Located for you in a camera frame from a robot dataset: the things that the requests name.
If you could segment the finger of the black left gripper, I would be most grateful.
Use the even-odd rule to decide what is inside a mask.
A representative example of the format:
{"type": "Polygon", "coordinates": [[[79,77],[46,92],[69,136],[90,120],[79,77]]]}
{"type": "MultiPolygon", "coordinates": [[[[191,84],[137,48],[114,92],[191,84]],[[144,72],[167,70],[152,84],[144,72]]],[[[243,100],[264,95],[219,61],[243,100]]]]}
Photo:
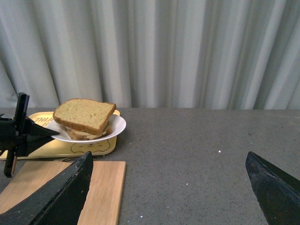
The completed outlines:
{"type": "Polygon", "coordinates": [[[60,135],[57,131],[36,124],[29,117],[25,119],[24,131],[26,134],[25,156],[28,156],[38,148],[52,141],[52,136],[60,135]]]}

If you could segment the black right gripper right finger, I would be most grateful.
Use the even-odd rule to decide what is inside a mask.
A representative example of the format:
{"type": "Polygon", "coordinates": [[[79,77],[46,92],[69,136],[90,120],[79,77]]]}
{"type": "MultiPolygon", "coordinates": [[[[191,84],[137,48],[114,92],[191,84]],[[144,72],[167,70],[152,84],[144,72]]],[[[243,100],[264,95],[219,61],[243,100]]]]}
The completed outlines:
{"type": "Polygon", "coordinates": [[[300,181],[249,152],[245,162],[252,190],[269,225],[300,223],[300,181]]]}

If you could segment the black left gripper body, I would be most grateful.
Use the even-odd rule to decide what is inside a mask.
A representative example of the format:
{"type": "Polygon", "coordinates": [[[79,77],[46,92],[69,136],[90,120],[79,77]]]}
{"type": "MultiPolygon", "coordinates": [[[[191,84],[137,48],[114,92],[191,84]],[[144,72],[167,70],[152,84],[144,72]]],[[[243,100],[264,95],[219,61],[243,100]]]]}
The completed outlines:
{"type": "Polygon", "coordinates": [[[17,153],[25,144],[24,126],[29,98],[29,95],[20,92],[14,118],[0,118],[0,153],[7,151],[4,175],[8,178],[14,174],[17,153]]]}

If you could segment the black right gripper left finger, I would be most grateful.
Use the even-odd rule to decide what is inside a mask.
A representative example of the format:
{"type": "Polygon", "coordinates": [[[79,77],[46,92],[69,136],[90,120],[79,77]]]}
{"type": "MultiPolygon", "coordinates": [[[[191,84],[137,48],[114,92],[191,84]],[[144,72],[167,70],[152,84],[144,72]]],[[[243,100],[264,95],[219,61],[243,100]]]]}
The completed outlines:
{"type": "Polygon", "coordinates": [[[76,225],[93,171],[89,151],[0,216],[2,225],[76,225]]]}

